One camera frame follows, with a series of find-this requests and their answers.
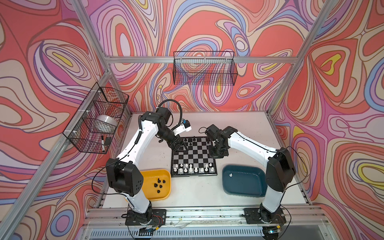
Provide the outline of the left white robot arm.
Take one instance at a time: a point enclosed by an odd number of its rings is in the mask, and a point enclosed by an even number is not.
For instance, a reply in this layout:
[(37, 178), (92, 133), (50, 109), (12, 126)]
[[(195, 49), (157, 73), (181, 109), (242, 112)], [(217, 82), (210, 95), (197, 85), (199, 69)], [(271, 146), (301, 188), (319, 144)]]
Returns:
[[(169, 128), (167, 123), (172, 113), (163, 104), (172, 102), (179, 107), (179, 121)], [(140, 224), (147, 224), (153, 218), (152, 203), (145, 196), (142, 187), (144, 177), (139, 170), (139, 163), (149, 143), (154, 137), (165, 141), (172, 151), (187, 150), (188, 146), (180, 137), (180, 133), (189, 131), (191, 125), (183, 119), (181, 104), (176, 100), (162, 101), (154, 112), (145, 112), (138, 117), (138, 130), (124, 150), (115, 159), (106, 163), (107, 179), (110, 188), (117, 195), (123, 195), (131, 204), (128, 216), (135, 218)]]

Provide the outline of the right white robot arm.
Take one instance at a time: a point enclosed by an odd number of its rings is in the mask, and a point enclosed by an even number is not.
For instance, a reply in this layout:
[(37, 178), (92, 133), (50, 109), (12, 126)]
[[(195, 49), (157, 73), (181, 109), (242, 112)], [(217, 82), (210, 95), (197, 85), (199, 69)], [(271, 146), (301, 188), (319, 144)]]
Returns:
[(278, 214), (288, 184), (296, 175), (290, 151), (263, 145), (230, 126), (221, 130), (211, 125), (206, 128), (205, 135), (213, 142), (209, 149), (212, 158), (227, 157), (229, 149), (233, 148), (253, 158), (266, 169), (267, 189), (259, 207), (259, 216), (263, 223), (271, 223)]

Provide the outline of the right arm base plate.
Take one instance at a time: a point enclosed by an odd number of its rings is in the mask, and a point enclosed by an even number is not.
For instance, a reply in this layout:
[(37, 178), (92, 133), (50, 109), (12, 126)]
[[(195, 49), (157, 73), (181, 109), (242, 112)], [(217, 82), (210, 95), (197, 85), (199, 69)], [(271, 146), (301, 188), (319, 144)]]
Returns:
[(284, 225), (287, 223), (285, 214), (282, 208), (278, 208), (274, 213), (270, 213), (265, 209), (260, 208), (244, 208), (244, 213), (241, 214), (246, 219), (249, 225)]

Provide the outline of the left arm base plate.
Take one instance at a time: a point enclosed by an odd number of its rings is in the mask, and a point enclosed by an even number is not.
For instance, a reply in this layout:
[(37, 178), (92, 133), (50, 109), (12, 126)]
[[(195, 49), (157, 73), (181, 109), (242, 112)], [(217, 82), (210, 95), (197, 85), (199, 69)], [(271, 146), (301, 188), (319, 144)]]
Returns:
[(161, 227), (166, 223), (166, 209), (149, 209), (146, 213), (140, 214), (128, 210), (122, 217), (126, 226)]

